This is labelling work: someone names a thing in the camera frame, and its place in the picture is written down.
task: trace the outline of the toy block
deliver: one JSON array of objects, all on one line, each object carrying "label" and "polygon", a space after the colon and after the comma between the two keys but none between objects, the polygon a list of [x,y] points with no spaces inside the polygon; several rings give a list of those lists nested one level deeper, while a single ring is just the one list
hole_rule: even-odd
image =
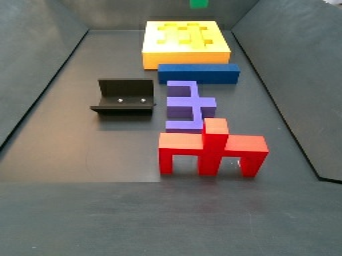
[{"label": "toy block", "polygon": [[201,134],[160,133],[160,174],[172,174],[173,155],[197,156],[197,174],[215,176],[223,157],[240,157],[243,177],[255,177],[268,148],[263,136],[230,135],[226,119],[204,118]]},{"label": "toy block", "polygon": [[196,81],[197,84],[236,84],[240,69],[236,64],[160,64],[159,83],[169,80]]},{"label": "toy block", "polygon": [[207,8],[208,7],[208,0],[189,0],[189,8]]},{"label": "toy block", "polygon": [[99,79],[101,100],[91,110],[99,114],[152,113],[153,80]]},{"label": "toy block", "polygon": [[215,21],[147,21],[141,50],[144,69],[175,63],[226,64],[230,53]]},{"label": "toy block", "polygon": [[188,118],[191,120],[167,121],[165,131],[200,133],[203,117],[215,116],[215,98],[199,97],[195,81],[168,81],[167,93],[167,117]]}]

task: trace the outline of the yellow block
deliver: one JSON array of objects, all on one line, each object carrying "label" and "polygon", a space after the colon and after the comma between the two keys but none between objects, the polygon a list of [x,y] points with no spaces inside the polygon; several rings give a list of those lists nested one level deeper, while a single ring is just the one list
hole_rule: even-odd
[{"label": "yellow block", "polygon": [[147,21],[144,69],[159,64],[228,63],[230,47],[215,21]]}]

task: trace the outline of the black block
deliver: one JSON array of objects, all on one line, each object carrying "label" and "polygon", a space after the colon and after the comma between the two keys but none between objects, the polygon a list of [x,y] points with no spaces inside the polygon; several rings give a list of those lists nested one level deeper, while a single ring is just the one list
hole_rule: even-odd
[{"label": "black block", "polygon": [[101,100],[91,110],[99,114],[152,113],[153,80],[151,79],[99,79]]}]

